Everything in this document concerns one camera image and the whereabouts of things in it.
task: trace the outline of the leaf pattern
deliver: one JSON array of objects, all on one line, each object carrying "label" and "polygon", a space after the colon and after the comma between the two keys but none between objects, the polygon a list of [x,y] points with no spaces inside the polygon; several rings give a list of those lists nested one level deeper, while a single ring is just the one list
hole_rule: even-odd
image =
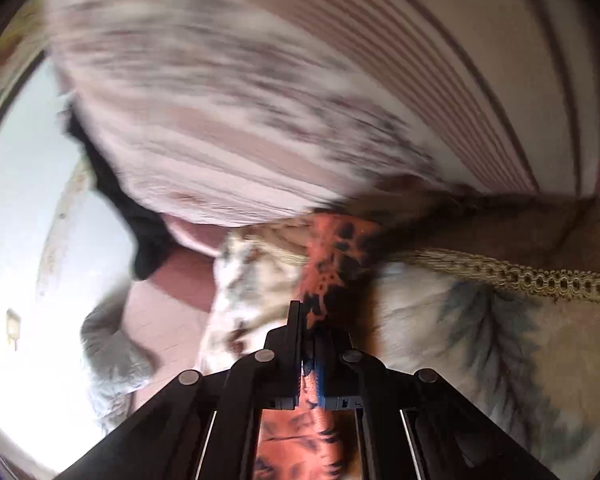
[{"label": "leaf pattern", "polygon": [[589,439],[588,428],[569,430],[534,381],[538,348],[529,335],[538,327],[538,306],[526,296],[479,282],[456,283],[440,320],[454,319],[445,352],[466,346],[466,370],[480,391],[480,409],[545,464],[571,456]]}]

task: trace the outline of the white wall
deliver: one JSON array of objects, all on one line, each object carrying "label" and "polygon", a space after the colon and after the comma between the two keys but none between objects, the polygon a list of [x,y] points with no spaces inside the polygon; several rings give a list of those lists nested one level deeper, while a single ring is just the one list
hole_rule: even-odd
[{"label": "white wall", "polygon": [[[134,254],[116,213],[87,191],[59,252],[59,282],[36,303],[45,241],[81,154],[56,118],[61,107],[45,61],[0,128],[0,428],[55,471],[101,438],[86,395],[78,330],[107,293],[130,281]],[[22,318],[16,352],[6,344],[7,309]]]}]

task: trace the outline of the orange fabric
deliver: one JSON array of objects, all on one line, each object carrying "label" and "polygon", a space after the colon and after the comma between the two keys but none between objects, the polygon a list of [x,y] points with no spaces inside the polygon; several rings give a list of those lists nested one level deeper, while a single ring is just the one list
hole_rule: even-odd
[{"label": "orange fabric", "polygon": [[[299,287],[299,297],[310,308],[308,329],[333,311],[347,282],[365,270],[365,241],[378,230],[376,224],[350,216],[311,217],[308,263]],[[312,364],[305,361],[303,368],[298,407],[292,412],[262,413],[254,468],[257,480],[333,480],[342,472],[342,443],[333,416],[318,406]]]}]

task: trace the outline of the silver screw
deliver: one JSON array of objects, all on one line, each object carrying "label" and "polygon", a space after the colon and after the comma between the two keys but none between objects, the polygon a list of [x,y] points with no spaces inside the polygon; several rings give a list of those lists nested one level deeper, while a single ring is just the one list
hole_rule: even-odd
[{"label": "silver screw", "polygon": [[256,361],[260,363],[268,363],[276,356],[273,350],[267,350],[266,348],[263,350],[258,350],[256,352]]},{"label": "silver screw", "polygon": [[418,378],[423,383],[435,383],[438,380],[438,373],[431,368],[423,368],[422,370],[418,370]]},{"label": "silver screw", "polygon": [[199,378],[200,374],[195,370],[184,370],[178,376],[180,384],[183,384],[184,386],[191,386],[192,384],[196,384]]},{"label": "silver screw", "polygon": [[359,350],[345,350],[342,353],[342,359],[347,363],[357,363],[362,359],[362,354]]}]

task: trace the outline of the black cloth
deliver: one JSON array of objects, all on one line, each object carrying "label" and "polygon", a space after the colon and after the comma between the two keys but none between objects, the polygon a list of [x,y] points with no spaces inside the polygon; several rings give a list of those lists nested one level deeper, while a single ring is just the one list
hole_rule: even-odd
[{"label": "black cloth", "polygon": [[75,105],[69,106],[67,133],[80,141],[96,177],[96,188],[109,199],[125,220],[138,242],[134,261],[134,273],[139,280],[151,276],[170,256],[176,241],[167,229],[162,217],[129,197],[104,156],[98,151],[85,131]]}]

